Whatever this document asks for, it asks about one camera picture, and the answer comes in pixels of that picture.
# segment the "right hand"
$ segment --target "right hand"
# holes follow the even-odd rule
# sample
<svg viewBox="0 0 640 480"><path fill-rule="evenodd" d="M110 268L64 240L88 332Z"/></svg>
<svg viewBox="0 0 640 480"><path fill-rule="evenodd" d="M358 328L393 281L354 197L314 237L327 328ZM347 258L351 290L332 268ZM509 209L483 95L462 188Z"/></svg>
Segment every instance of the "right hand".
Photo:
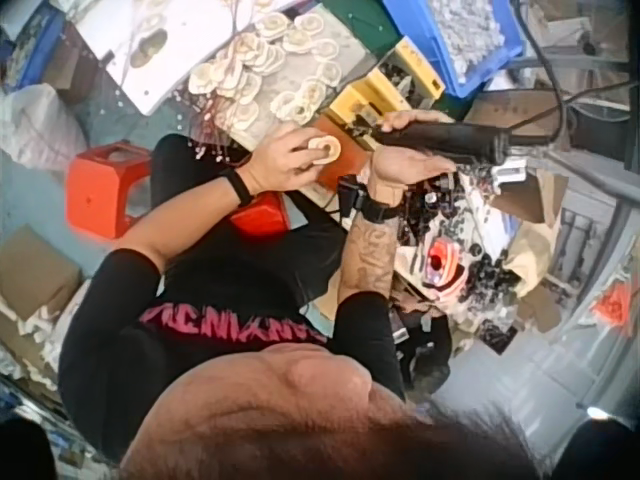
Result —
<svg viewBox="0 0 640 480"><path fill-rule="evenodd" d="M326 133L317 128L300 128L285 123L268 134L251 159L237 172L252 195L262 192L297 190L318 178L322 165L313 165L326 157L322 149L309 149L309 140Z"/></svg>
<svg viewBox="0 0 640 480"><path fill-rule="evenodd" d="M387 113L380 129L402 130L412 122L452 123L442 112L410 110ZM456 165L439 155L429 155L409 148L379 146L373 154L369 194L392 206L402 201L406 185L412 185L443 173L455 172Z"/></svg>

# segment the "red plastic stool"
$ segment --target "red plastic stool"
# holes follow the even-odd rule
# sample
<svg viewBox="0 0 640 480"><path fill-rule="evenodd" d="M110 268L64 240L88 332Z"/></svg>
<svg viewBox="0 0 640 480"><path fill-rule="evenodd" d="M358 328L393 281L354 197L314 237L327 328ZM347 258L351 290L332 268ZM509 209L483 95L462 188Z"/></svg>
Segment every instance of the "red plastic stool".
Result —
<svg viewBox="0 0 640 480"><path fill-rule="evenodd" d="M112 160L115 154L126 157ZM118 142L78 155L69 168L67 221L76 230L102 239L120 238L137 220L127 215L134 183L151 174L151 153Z"/></svg>
<svg viewBox="0 0 640 480"><path fill-rule="evenodd" d="M251 237L277 235L290 230L284 199L277 192L258 195L251 205L235 212L231 221L238 230Z"/></svg>
<svg viewBox="0 0 640 480"><path fill-rule="evenodd" d="M114 154L126 156L113 161ZM78 155L69 168L66 187L67 221L76 230L101 239L122 237L138 220L127 215L131 187L151 174L151 153L128 143L97 147ZM258 195L231 216L245 235L267 236L289 230L282 195Z"/></svg>

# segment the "wristwatch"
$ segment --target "wristwatch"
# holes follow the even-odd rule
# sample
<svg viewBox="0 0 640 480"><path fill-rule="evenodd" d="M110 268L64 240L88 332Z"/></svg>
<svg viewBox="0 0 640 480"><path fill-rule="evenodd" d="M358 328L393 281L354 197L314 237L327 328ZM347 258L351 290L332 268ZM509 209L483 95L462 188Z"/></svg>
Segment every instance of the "wristwatch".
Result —
<svg viewBox="0 0 640 480"><path fill-rule="evenodd" d="M240 199L240 207L248 207L253 202L253 195L249 192L249 189L244 184L242 177L238 175L238 172L234 168L225 168L221 173L221 177L229 180L229 183L233 187Z"/></svg>
<svg viewBox="0 0 640 480"><path fill-rule="evenodd" d="M381 224L400 215L400 206L391 207L386 203L378 202L369 196L369 192L361 198L360 213L367 222Z"/></svg>

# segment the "blue bin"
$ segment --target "blue bin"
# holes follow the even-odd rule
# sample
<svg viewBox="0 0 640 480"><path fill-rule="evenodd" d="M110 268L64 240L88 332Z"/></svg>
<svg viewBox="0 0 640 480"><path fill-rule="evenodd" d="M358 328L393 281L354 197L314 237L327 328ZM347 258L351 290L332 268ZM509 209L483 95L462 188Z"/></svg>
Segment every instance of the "blue bin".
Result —
<svg viewBox="0 0 640 480"><path fill-rule="evenodd" d="M383 0L396 26L416 44L446 85L446 92L464 98L489 80L509 60L522 53L523 42L509 0L493 0L493 12L504 45L467 72L466 83L459 83L451 56L427 0Z"/></svg>
<svg viewBox="0 0 640 480"><path fill-rule="evenodd" d="M47 65L49 65L55 53L60 34L64 31L64 13L52 7L46 1L38 7L29 22L33 21L37 16L42 16L42 29L36 40L33 52L27 59L17 83L15 85L5 84L8 92L16 92L24 87L40 83Z"/></svg>

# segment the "tattooed forearm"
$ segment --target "tattooed forearm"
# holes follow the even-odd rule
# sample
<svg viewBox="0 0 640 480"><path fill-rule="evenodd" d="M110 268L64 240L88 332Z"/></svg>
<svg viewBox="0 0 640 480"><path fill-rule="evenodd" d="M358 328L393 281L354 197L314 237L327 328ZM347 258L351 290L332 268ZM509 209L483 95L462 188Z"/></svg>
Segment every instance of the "tattooed forearm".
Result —
<svg viewBox="0 0 640 480"><path fill-rule="evenodd" d="M357 292L378 292L389 296L397 236L397 218L378 225L367 222L358 213L342 257L340 302Z"/></svg>

